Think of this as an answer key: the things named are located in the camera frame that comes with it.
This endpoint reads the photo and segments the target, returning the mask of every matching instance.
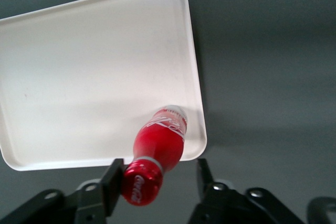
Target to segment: red bottle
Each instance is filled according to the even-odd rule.
[[[136,206],[152,202],[162,185],[163,174],[179,162],[187,128],[184,111],[169,105],[156,112],[138,132],[134,160],[124,172],[121,193]]]

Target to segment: gray surface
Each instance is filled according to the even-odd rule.
[[[0,18],[73,0],[0,0]],[[214,176],[269,189],[301,219],[336,197],[336,0],[189,0]],[[1,159],[0,217],[47,188],[72,192],[103,167],[16,172]],[[109,223],[186,223],[195,162],[168,173],[155,203],[121,198]]]

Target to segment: bolt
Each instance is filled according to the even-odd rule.
[[[44,197],[44,199],[51,199],[51,198],[54,198],[56,195],[57,195],[56,192],[52,192],[52,193],[50,193],[50,194],[47,194],[47,195]]]
[[[222,191],[225,189],[224,185],[221,184],[221,183],[216,183],[212,186],[212,188],[214,188],[215,190],[219,190],[219,191]]]
[[[252,197],[256,197],[256,198],[261,198],[263,196],[263,193],[259,190],[252,190],[250,191],[250,194]]]
[[[96,187],[97,187],[96,185],[90,185],[90,186],[87,186],[87,187],[85,188],[85,191],[92,191],[92,190],[95,190]]]

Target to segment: plastic bottle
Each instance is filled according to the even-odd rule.
[[[160,190],[163,174],[179,162],[187,117],[175,105],[158,112],[140,129],[133,146],[134,160],[124,172],[121,193],[136,206],[151,203]]]

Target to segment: bottle cap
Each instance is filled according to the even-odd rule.
[[[147,205],[158,195],[162,179],[162,172],[155,163],[137,159],[124,172],[121,194],[132,205]]]

